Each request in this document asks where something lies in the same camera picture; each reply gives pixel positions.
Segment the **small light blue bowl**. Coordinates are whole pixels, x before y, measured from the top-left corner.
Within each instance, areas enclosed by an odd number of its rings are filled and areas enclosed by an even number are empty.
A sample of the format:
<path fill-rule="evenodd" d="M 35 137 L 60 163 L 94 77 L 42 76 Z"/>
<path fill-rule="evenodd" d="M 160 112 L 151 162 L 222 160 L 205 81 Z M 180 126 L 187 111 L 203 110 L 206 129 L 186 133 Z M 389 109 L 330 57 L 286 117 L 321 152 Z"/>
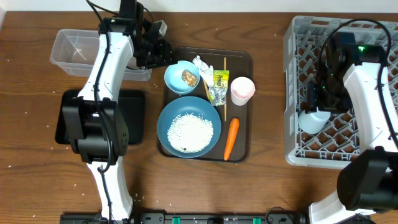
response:
<path fill-rule="evenodd" d="M 182 72 L 184 70 L 189 70 L 197 76 L 198 83 L 195 87 L 189 87 L 182 80 Z M 197 67 L 192 62 L 186 60 L 180 60 L 177 62 L 177 64 L 168 66 L 164 74 L 164 81 L 167 87 L 179 95 L 191 93 L 198 86 L 200 78 L 201 76 Z"/>

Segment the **light blue cup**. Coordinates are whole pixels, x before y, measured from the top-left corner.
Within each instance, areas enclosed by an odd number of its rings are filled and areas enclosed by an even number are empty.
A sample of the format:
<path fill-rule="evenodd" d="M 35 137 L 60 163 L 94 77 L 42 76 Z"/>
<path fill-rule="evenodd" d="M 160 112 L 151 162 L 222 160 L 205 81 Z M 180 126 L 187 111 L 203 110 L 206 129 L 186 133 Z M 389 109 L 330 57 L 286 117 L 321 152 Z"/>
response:
<path fill-rule="evenodd" d="M 330 119 L 329 111 L 317 111 L 306 113 L 302 111 L 298 116 L 298 125 L 302 131 L 308 134 L 319 133 Z"/>

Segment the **pink cup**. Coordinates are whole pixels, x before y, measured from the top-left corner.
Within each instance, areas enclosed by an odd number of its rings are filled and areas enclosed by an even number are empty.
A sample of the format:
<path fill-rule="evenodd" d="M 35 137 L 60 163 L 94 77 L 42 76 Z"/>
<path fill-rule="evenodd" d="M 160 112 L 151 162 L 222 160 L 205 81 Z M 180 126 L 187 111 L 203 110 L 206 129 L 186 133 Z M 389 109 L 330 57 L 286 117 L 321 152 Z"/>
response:
<path fill-rule="evenodd" d="M 231 83 L 230 89 L 231 100 L 237 106 L 245 105 L 256 91 L 254 82 L 247 77 L 235 78 Z"/>

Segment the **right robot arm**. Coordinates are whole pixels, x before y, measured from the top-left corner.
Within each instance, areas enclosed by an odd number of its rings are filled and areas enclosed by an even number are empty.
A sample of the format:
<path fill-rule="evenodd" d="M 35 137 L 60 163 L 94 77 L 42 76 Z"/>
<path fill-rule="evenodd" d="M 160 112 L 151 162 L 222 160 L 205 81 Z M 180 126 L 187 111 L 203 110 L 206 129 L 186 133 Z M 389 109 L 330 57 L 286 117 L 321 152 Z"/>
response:
<path fill-rule="evenodd" d="M 397 113 L 388 87 L 387 54 L 380 45 L 358 45 L 337 32 L 320 54 L 307 109 L 298 117 L 308 134 L 319 133 L 332 113 L 354 110 L 360 155 L 340 173 L 332 194 L 309 206 L 310 223 L 342 223 L 397 209 Z"/>

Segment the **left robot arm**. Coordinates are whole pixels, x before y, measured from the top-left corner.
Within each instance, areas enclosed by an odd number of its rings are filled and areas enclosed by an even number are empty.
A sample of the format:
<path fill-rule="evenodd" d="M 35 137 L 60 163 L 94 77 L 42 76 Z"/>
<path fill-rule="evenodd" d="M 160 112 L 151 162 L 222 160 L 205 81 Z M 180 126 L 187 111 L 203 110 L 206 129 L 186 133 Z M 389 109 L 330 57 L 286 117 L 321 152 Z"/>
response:
<path fill-rule="evenodd" d="M 173 65 L 172 47 L 164 39 L 164 21 L 148 21 L 146 8 L 122 0 L 118 12 L 99 20 L 99 50 L 90 76 L 77 96 L 62 103 L 66 133 L 74 153 L 93 174 L 102 203 L 98 223 L 130 223 L 133 199 L 123 168 L 129 133 L 118 105 L 130 59 L 137 68 Z"/>

